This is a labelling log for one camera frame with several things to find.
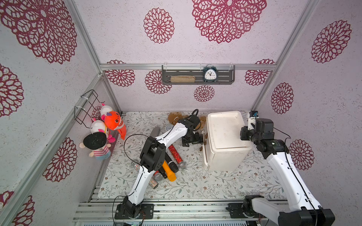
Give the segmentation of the red glitter microphone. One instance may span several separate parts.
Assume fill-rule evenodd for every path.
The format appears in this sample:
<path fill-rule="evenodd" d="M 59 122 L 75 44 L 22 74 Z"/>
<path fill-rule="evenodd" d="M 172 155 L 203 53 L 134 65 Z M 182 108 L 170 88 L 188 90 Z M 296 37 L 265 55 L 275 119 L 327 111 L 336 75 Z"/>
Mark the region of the red glitter microphone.
<path fill-rule="evenodd" d="M 186 163 L 183 161 L 183 159 L 181 158 L 180 154 L 177 152 L 176 148 L 173 145 L 170 145 L 168 147 L 169 151 L 171 152 L 172 156 L 174 157 L 174 159 L 176 160 L 176 162 L 179 165 L 179 168 L 181 170 L 186 169 Z"/>
<path fill-rule="evenodd" d="M 156 171 L 154 173 L 154 180 L 156 182 L 161 182 L 162 180 L 164 179 L 163 175 L 159 172 L 159 171 Z"/>

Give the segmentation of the black microphone long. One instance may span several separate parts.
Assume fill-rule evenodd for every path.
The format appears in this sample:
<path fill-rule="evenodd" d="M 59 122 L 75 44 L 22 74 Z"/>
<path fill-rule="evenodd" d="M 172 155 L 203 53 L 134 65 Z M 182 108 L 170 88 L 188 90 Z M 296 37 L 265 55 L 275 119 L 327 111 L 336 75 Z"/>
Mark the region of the black microphone long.
<path fill-rule="evenodd" d="M 166 171 L 164 170 L 164 168 L 163 168 L 163 167 L 161 167 L 161 168 L 159 169 L 159 173 L 163 176 L 163 178 L 164 178 L 164 179 L 166 179 L 166 178 L 167 178 Z"/>

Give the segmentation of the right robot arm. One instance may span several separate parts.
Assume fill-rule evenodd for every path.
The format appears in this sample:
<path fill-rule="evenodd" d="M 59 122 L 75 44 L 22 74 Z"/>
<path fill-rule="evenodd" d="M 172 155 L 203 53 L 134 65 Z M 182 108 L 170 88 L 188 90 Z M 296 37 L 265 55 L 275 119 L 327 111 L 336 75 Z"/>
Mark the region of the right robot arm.
<path fill-rule="evenodd" d="M 267 217 L 278 226 L 331 226 L 332 210 L 324 209 L 312 195 L 292 161 L 283 140 L 274 138 L 270 119 L 251 116 L 240 132 L 241 140 L 251 141 L 276 174 L 288 201 L 289 210 L 279 207 L 261 195 L 247 195 L 242 210 L 246 217 Z"/>

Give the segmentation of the white plastic drawer cabinet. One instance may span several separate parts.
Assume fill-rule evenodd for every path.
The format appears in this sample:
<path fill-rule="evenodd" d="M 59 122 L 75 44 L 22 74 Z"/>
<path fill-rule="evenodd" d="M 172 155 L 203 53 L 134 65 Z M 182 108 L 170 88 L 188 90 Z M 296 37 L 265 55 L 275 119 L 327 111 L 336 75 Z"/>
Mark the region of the white plastic drawer cabinet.
<path fill-rule="evenodd" d="M 249 140 L 240 139 L 245 126 L 240 111 L 210 113 L 202 131 L 206 145 L 203 147 L 203 168 L 209 171 L 234 171 L 252 149 Z"/>

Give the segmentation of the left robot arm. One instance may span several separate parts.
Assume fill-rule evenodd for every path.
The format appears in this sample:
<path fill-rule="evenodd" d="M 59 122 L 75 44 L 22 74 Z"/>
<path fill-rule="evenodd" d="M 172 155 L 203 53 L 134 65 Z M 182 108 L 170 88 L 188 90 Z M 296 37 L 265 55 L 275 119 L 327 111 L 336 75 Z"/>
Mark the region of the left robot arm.
<path fill-rule="evenodd" d="M 197 110 L 191 115 L 179 119 L 167 132 L 157 137 L 149 136 L 140 154 L 139 173 L 130 193 L 123 199 L 126 206 L 139 206 L 144 199 L 147 186 L 153 174 L 163 166 L 166 160 L 166 150 L 175 141 L 181 139 L 183 146 L 189 144 L 201 144 L 203 137 L 197 130 L 201 121 L 197 116 Z"/>

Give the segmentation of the rainbow rhinestone microphone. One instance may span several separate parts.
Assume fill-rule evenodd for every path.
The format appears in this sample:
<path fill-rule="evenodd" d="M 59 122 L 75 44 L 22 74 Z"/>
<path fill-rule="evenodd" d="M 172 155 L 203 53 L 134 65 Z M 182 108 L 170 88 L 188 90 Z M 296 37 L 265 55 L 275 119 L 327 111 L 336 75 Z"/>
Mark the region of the rainbow rhinestone microphone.
<path fill-rule="evenodd" d="M 140 171 L 140 165 L 136 164 L 136 163 L 131 163 L 131 169 L 136 173 L 139 173 Z M 158 187 L 158 182 L 154 179 L 154 176 L 151 177 L 150 181 L 149 181 L 149 187 L 152 189 L 156 189 Z"/>

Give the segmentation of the orange yellow microphone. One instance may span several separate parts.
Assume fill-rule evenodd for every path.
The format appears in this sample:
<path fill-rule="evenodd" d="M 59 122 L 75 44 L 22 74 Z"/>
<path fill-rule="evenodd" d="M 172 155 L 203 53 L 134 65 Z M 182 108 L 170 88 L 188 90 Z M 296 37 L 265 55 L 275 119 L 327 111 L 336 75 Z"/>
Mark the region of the orange yellow microphone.
<path fill-rule="evenodd" d="M 164 161 L 163 165 L 162 165 L 166 175 L 167 175 L 167 178 L 171 181 L 171 182 L 174 182 L 176 181 L 177 177 L 175 175 L 175 173 L 170 169 L 169 165 L 167 164 L 166 161 Z"/>

